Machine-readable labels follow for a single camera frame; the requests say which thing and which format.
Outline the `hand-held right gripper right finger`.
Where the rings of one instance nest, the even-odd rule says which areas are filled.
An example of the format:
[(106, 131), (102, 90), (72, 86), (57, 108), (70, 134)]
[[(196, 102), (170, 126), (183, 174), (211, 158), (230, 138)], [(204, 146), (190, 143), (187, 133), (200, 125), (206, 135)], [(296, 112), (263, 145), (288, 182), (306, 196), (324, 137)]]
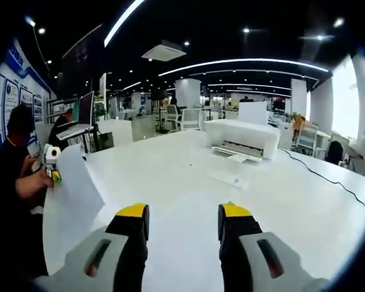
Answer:
[(225, 291), (302, 291), (298, 253), (252, 213), (232, 202), (218, 207), (219, 258)]

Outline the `person's left hand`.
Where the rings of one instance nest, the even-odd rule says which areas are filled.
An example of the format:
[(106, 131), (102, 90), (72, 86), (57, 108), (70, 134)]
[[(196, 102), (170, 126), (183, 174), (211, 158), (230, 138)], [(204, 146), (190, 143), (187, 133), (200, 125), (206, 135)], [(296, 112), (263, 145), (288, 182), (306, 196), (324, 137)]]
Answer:
[(30, 186), (33, 191), (40, 190), (45, 187), (53, 187), (54, 182), (50, 176), (47, 175), (46, 169), (42, 167), (39, 171), (29, 176)]

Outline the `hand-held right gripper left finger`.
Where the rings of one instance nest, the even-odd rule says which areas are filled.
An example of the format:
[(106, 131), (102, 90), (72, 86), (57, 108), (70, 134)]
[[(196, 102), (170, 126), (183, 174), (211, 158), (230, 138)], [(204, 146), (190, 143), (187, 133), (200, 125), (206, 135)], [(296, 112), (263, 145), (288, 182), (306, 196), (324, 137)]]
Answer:
[(148, 257), (150, 209), (139, 203), (118, 211), (108, 226), (67, 254), (63, 291), (141, 291)]

